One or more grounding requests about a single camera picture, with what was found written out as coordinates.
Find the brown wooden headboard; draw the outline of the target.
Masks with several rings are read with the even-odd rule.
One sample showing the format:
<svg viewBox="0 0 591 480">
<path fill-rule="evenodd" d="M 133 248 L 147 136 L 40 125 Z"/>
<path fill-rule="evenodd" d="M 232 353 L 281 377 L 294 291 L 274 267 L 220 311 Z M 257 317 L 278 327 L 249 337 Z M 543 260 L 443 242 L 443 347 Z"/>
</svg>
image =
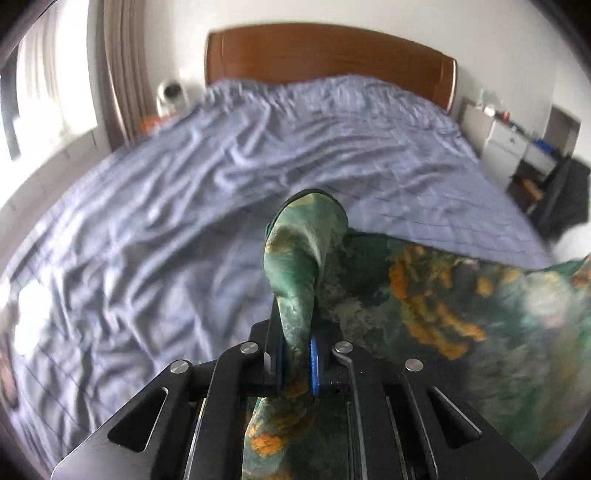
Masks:
<svg viewBox="0 0 591 480">
<path fill-rule="evenodd" d="M 204 81 L 287 84 L 342 75 L 393 83 L 449 113 L 458 64 L 426 45 L 382 32 L 318 23 L 270 23 L 207 35 Z"/>
</svg>

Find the white drawer desk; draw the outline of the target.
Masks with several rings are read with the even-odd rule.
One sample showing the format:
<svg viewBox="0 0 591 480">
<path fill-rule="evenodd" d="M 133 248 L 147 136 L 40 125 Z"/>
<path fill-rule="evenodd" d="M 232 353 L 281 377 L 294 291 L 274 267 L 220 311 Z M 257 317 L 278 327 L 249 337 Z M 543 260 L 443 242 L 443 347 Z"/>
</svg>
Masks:
<svg viewBox="0 0 591 480">
<path fill-rule="evenodd" d="M 509 188 L 523 162 L 533 168 L 534 178 L 541 180 L 557 165 L 525 134 L 474 105 L 465 106 L 460 128 L 480 159 L 487 179 L 503 191 Z"/>
</svg>

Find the beige curtain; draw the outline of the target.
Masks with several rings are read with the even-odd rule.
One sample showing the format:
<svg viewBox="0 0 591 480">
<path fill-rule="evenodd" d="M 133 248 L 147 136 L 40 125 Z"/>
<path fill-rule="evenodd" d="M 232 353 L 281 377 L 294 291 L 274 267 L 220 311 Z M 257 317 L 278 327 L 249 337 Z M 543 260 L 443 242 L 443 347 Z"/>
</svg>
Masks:
<svg viewBox="0 0 591 480">
<path fill-rule="evenodd" d="M 108 0 L 103 6 L 103 42 L 115 117 L 125 143 L 144 133 L 156 113 L 145 51 L 145 1 Z"/>
</svg>

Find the wooden bedside table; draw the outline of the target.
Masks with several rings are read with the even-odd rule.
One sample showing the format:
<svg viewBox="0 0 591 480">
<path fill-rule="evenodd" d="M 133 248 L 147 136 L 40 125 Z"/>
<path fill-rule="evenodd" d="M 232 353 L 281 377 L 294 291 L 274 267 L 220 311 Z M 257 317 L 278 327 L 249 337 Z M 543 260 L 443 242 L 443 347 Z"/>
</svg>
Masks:
<svg viewBox="0 0 591 480">
<path fill-rule="evenodd" d="M 170 129 L 181 118 L 182 118 L 182 116 L 179 114 L 165 115 L 165 116 L 158 116 L 158 115 L 146 116 L 140 120 L 139 130 L 140 130 L 140 133 L 144 136 L 152 136 L 152 135 L 155 135 L 161 131 Z"/>
</svg>

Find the dark jacket on chair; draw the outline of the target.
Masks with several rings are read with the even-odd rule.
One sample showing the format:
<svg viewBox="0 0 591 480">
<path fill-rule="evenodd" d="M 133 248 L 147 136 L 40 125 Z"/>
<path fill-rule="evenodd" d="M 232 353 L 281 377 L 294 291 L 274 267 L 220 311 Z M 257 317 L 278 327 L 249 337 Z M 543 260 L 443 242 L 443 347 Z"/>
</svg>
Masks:
<svg viewBox="0 0 591 480">
<path fill-rule="evenodd" d="M 544 182 L 543 197 L 529 216 L 538 235 L 558 240 L 589 217 L 590 168 L 577 157 L 564 159 Z"/>
</svg>

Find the green landscape print jacket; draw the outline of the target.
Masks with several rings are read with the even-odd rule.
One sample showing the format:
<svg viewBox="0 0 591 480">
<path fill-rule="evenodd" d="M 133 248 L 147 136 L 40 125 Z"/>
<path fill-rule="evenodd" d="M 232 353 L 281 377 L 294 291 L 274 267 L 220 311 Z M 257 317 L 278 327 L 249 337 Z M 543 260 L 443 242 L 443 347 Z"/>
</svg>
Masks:
<svg viewBox="0 0 591 480">
<path fill-rule="evenodd" d="M 311 324 L 394 364 L 420 360 L 541 475 L 590 445 L 590 261 L 527 269 L 353 230 L 308 190 L 266 230 L 263 268 L 279 307 L 287 385 L 254 407 L 246 479 L 341 479 L 344 417 L 311 394 Z"/>
</svg>

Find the blue checked bed cover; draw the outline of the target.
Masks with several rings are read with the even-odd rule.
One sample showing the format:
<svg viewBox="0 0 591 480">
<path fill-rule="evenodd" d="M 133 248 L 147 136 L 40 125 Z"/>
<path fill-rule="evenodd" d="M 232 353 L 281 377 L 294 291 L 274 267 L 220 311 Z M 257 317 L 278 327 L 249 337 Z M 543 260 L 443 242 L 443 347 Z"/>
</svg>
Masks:
<svg viewBox="0 0 591 480">
<path fill-rule="evenodd" d="M 166 365 L 214 359 L 270 311 L 264 230 L 297 192 L 356 230 L 550 264 L 458 125 L 392 84 L 219 82 L 76 182 L 10 260 L 10 422 L 51 470 Z"/>
</svg>

